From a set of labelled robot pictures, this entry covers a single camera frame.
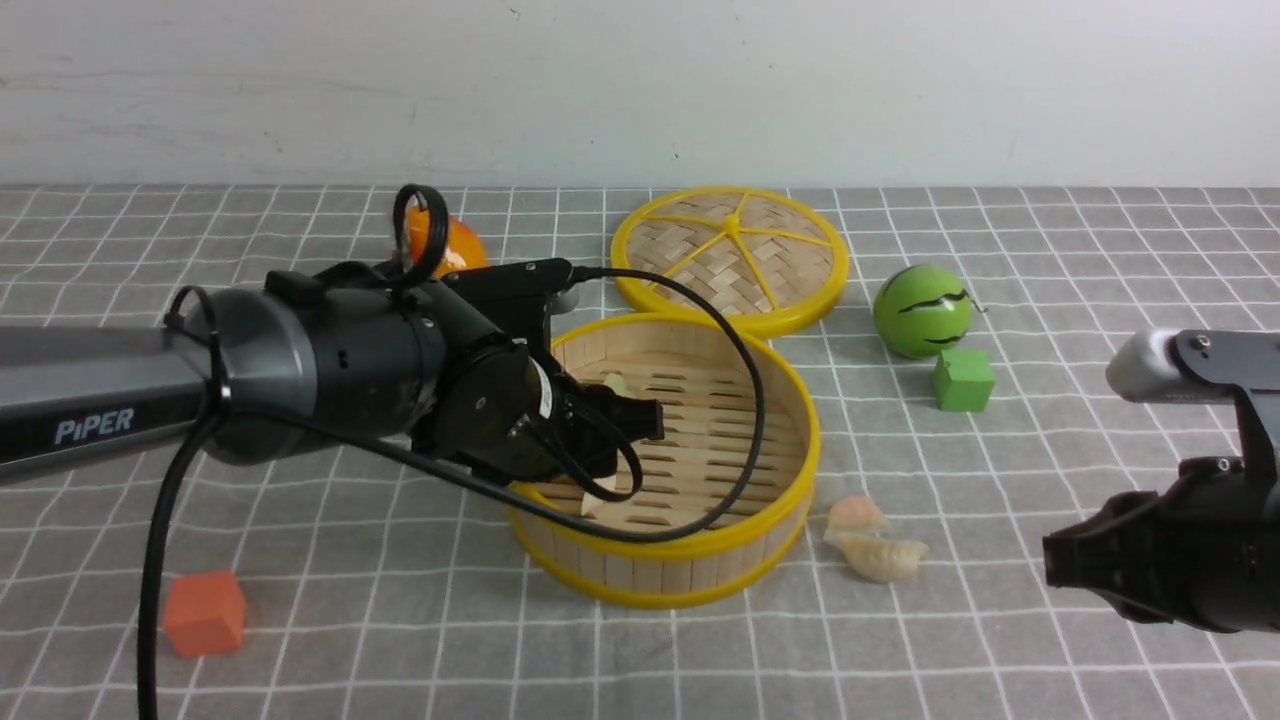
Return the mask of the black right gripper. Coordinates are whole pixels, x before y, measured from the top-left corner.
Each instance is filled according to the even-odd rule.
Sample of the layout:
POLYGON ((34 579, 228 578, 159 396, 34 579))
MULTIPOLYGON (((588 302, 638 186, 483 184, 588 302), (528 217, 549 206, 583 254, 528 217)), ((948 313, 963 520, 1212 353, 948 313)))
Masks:
POLYGON ((1160 495, 1115 495, 1042 539, 1044 579, 1088 591, 1132 623, 1225 626, 1220 537, 1229 480, 1179 480, 1160 495))

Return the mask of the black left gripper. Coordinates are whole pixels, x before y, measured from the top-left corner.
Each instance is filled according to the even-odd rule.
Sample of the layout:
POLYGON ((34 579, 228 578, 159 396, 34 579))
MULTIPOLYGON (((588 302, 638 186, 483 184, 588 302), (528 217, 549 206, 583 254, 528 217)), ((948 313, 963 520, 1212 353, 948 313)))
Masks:
POLYGON ((626 386, 581 384, 516 343, 484 348, 440 378, 435 404, 412 429, 412 450, 498 486, 567 477, 567 460, 596 482, 617 474, 621 454, 585 407, 630 443, 666 438, 658 400, 626 386))

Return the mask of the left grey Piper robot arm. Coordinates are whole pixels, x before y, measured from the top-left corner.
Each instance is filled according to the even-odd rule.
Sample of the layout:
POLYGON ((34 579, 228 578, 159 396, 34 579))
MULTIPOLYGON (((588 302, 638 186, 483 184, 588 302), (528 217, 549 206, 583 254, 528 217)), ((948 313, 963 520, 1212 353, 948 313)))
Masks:
POLYGON ((271 272, 163 325, 3 329, 4 483, 175 443, 223 407, 268 407, 508 486, 616 473, 662 439, 655 400, 584 384, 554 360, 563 259, 388 287, 392 265, 271 272))

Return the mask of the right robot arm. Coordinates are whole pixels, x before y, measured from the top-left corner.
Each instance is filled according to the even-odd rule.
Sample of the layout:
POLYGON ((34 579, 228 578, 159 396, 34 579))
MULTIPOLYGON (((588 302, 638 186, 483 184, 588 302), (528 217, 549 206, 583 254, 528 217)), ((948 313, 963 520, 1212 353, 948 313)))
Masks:
POLYGON ((1277 480, 1192 457, 1165 492, 1129 491, 1042 539, 1044 580, 1137 624, 1277 632, 1277 480))

